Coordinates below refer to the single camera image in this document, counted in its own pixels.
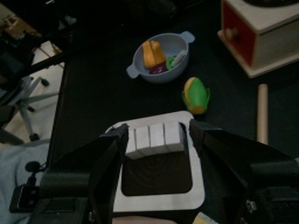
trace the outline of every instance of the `bowl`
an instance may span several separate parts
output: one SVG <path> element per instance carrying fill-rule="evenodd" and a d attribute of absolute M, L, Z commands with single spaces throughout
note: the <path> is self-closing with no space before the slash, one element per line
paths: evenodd
<path fill-rule="evenodd" d="M 148 40 L 155 40 L 160 43 L 166 58 L 176 56 L 182 50 L 186 51 L 186 56 L 172 69 L 163 73 L 150 74 L 144 63 L 143 45 L 138 47 L 132 65 L 126 70 L 128 76 L 135 79 L 140 75 L 146 81 L 154 84 L 163 84 L 175 80 L 183 74 L 190 60 L 190 43 L 195 40 L 195 37 L 188 31 L 184 31 L 179 34 L 163 33 L 151 37 Z"/>

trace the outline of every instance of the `yellow toy piece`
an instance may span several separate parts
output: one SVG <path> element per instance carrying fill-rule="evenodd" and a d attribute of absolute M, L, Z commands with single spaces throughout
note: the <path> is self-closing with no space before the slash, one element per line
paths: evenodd
<path fill-rule="evenodd" d="M 158 41 L 147 40 L 143 43 L 143 50 L 144 50 L 144 67 L 147 69 L 151 69 L 158 64 L 166 62 L 164 51 Z"/>

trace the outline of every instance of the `wooden stick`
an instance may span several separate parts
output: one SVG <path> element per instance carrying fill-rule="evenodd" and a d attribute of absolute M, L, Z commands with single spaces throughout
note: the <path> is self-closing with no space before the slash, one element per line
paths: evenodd
<path fill-rule="evenodd" d="M 267 144 L 267 84 L 258 86 L 256 140 Z"/>

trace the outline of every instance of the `drawer knob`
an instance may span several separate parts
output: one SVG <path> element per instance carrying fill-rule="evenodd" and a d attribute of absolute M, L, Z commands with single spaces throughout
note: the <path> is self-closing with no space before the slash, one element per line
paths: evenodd
<path fill-rule="evenodd" d="M 227 28 L 224 31 L 224 35 L 228 40 L 238 38 L 239 37 L 239 29 L 236 27 L 234 27 L 231 29 Z"/>

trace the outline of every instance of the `red drawer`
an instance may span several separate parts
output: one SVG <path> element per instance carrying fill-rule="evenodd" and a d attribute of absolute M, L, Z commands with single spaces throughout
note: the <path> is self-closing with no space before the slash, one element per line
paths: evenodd
<path fill-rule="evenodd" d="M 227 41 L 243 57 L 248 66 L 252 66 L 256 34 L 250 29 L 230 5 L 222 2 L 223 10 L 223 31 Z"/>

